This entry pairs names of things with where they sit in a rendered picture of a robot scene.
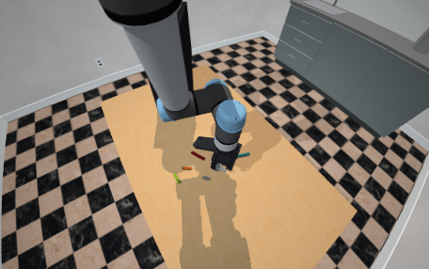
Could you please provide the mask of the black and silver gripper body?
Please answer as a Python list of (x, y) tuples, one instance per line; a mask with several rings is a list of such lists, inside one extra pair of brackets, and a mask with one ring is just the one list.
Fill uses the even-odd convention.
[[(237, 147), (234, 150), (231, 151), (222, 151), (220, 149), (218, 149), (216, 147), (216, 145), (214, 145), (215, 148), (218, 150), (218, 152), (214, 152), (213, 156), (212, 156), (212, 161), (215, 160), (215, 163), (219, 163), (223, 166), (227, 166), (226, 169), (229, 171), (232, 171), (233, 165), (236, 161), (237, 155), (242, 147), (242, 144), (238, 143)], [(222, 151), (222, 153), (220, 152)], [(227, 154), (225, 154), (227, 153)], [(221, 162), (218, 162), (221, 161)], [(225, 163), (225, 164), (223, 164)]]

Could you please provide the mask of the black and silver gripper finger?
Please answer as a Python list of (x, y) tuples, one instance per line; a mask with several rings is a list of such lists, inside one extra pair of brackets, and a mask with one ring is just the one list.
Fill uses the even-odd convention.
[(213, 160), (211, 163), (211, 169), (213, 169), (213, 168), (215, 171), (220, 170), (223, 172), (227, 172), (227, 170), (223, 167), (223, 165), (221, 165), (219, 163), (215, 163), (215, 160)]

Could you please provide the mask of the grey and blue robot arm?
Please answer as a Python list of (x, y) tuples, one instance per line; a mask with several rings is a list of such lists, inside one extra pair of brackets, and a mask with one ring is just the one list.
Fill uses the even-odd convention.
[(212, 113), (214, 138), (199, 136), (193, 146), (213, 152), (218, 152), (215, 145), (222, 151), (234, 150), (246, 123), (246, 108), (232, 98), (221, 79), (212, 79), (202, 89), (188, 90), (177, 17), (183, 0), (98, 1), (107, 17), (122, 26), (131, 42), (159, 97), (157, 109), (161, 120), (176, 121)]

